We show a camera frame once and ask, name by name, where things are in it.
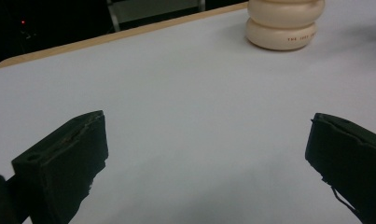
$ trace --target cream-colored container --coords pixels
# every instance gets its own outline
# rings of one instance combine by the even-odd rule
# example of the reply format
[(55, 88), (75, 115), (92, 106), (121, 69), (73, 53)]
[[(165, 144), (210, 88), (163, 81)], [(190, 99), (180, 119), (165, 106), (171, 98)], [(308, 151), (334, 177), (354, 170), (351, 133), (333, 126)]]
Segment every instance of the cream-colored container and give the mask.
[(249, 0), (246, 37), (265, 49), (291, 50), (315, 36), (324, 0)]

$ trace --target white surface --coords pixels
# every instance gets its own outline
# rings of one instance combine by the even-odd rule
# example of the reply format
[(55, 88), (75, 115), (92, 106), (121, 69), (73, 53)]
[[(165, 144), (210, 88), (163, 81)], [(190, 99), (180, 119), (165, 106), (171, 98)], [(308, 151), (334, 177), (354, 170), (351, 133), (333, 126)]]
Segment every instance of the white surface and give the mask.
[(359, 223), (304, 151), (315, 112), (376, 133), (376, 0), (328, 1), (316, 38), (287, 53), (249, 44), (247, 18), (0, 69), (0, 174), (103, 109), (110, 157), (71, 223)]

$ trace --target white table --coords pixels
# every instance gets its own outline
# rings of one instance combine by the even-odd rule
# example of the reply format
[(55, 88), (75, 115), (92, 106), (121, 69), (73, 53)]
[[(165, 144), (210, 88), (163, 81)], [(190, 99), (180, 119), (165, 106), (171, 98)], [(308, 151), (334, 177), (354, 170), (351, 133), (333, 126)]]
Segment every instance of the white table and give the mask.
[(0, 69), (0, 174), (103, 109), (109, 146), (71, 223), (359, 223), (304, 159), (315, 112), (376, 133), (376, 0), (328, 1), (292, 52), (245, 10)]

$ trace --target wooden table edge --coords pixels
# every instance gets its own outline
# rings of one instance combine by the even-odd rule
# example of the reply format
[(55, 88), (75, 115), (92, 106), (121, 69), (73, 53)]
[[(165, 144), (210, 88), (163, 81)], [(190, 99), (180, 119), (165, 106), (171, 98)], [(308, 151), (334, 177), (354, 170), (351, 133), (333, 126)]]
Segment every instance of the wooden table edge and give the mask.
[(125, 38), (128, 36), (140, 35), (140, 34), (148, 33), (151, 31), (163, 29), (166, 27), (182, 24), (185, 22), (196, 21), (196, 20), (212, 17), (215, 15), (232, 12), (232, 11), (239, 10), (239, 9), (244, 9), (246, 7), (247, 7), (247, 3), (244, 2), (244, 3), (240, 3), (240, 4), (228, 6), (228, 7), (221, 7), (221, 8), (217, 8), (214, 10), (191, 14), (185, 17), (180, 17), (180, 18), (176, 18), (176, 19), (172, 19), (168, 21), (152, 23), (149, 25), (145, 25), (145, 26), (141, 26), (141, 27), (137, 27), (137, 28), (133, 28), (130, 30), (126, 30), (126, 31), (109, 34), (109, 35), (101, 35), (101, 36), (97, 36), (91, 39), (86, 39), (86, 40), (82, 40), (76, 43), (62, 45), (62, 46), (51, 48), (51, 49), (43, 49), (43, 50), (32, 52), (32, 53), (22, 54), (19, 56), (15, 56), (15, 57), (11, 57), (11, 58), (3, 60), (2, 62), (0, 62), (0, 68), (11, 66), (14, 64), (18, 64), (18, 63), (26, 63), (26, 62), (30, 62), (33, 60), (46, 58), (49, 56), (53, 56), (53, 55), (57, 55), (57, 54), (61, 54), (61, 53), (65, 53), (65, 52), (69, 52), (69, 51), (73, 51), (77, 49), (84, 49), (90, 46), (100, 45), (103, 43), (118, 40), (118, 39)]

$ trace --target beige stacked object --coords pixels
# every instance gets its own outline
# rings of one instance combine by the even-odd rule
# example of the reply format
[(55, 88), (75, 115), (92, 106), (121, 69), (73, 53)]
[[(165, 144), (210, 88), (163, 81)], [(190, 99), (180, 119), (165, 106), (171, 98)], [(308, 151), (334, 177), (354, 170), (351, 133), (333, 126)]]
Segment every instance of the beige stacked object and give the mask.
[(265, 49), (291, 50), (315, 36), (325, 0), (249, 0), (246, 37)]

